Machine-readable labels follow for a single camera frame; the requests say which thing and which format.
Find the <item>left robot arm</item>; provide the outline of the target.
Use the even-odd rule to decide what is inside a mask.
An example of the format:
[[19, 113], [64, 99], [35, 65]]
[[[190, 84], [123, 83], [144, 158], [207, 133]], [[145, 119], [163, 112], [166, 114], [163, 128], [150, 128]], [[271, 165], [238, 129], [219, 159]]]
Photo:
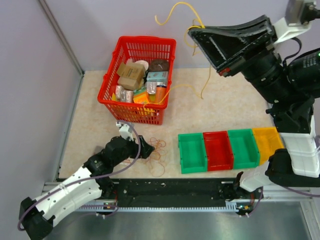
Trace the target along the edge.
[[141, 135], [137, 139], [113, 137], [100, 152], [49, 192], [35, 199], [25, 198], [20, 203], [18, 230], [25, 231], [32, 240], [44, 239], [78, 208], [113, 194], [110, 177], [115, 174], [114, 167], [129, 158], [147, 159], [154, 150]]

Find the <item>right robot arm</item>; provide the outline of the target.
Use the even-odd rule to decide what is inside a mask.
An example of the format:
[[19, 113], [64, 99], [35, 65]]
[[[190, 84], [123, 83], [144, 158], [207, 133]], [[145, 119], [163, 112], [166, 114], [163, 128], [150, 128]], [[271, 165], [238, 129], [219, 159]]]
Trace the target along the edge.
[[320, 51], [295, 53], [287, 64], [275, 51], [280, 38], [265, 15], [234, 26], [192, 26], [187, 33], [220, 76], [242, 74], [271, 104], [266, 113], [284, 141], [266, 163], [236, 176], [234, 194], [245, 198], [271, 184], [319, 187], [314, 102], [320, 96]]

